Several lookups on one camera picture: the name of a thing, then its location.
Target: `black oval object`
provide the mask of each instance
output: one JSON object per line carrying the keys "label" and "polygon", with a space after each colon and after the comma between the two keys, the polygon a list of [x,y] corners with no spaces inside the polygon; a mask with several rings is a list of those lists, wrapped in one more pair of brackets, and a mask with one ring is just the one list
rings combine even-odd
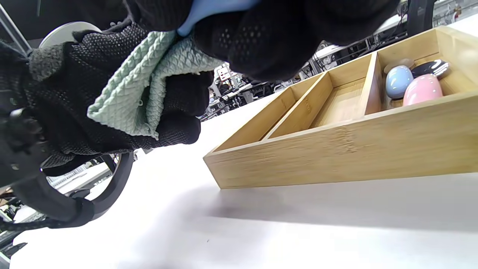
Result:
{"label": "black oval object", "polygon": [[413,78],[417,78],[422,75],[432,74],[435,77],[440,77],[445,71],[448,70],[450,64],[443,60],[435,60],[433,62],[428,62],[421,64],[412,69]]}

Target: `tray divider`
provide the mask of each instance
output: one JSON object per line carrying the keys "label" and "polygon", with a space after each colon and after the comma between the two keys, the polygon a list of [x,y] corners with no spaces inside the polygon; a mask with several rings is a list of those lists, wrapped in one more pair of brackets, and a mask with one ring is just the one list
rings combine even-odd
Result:
{"label": "tray divider", "polygon": [[332,89],[330,74],[326,72],[264,136],[263,140],[308,129],[329,98]]}
{"label": "tray divider", "polygon": [[362,94],[353,119],[381,111],[382,67],[377,52],[371,54]]}

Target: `blue egg-shaped object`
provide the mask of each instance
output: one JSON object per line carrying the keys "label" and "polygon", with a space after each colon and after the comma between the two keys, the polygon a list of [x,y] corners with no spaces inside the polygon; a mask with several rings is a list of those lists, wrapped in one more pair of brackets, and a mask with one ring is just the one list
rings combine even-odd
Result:
{"label": "blue egg-shaped object", "polygon": [[397,66],[390,70],[385,81],[387,95],[392,100],[403,99],[408,85],[413,81],[413,74],[406,66]]}

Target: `wire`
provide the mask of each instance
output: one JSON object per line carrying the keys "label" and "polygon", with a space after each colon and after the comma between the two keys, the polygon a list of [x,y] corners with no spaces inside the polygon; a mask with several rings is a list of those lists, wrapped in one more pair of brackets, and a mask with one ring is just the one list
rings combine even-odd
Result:
{"label": "wire", "polygon": [[377,47],[387,43],[390,41],[390,39],[393,37],[393,35],[397,32],[397,30],[400,28],[400,26],[403,24],[403,19],[405,18],[405,15],[407,14],[408,12],[408,6],[407,5],[402,5],[401,6],[401,12],[400,12],[400,21],[398,22],[398,24],[395,26],[395,28],[393,29],[392,33],[390,35],[388,35],[383,41],[380,41],[376,44],[374,44],[370,49],[362,52],[358,57],[362,57],[364,56],[365,54],[368,54],[372,51],[374,51]]}

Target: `white table surface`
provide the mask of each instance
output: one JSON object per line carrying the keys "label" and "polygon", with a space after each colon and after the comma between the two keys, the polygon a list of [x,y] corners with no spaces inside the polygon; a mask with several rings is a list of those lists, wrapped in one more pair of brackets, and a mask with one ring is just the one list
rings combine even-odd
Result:
{"label": "white table surface", "polygon": [[273,97],[136,161],[101,218],[19,235],[10,268],[477,267],[478,174],[220,191],[202,157]]}

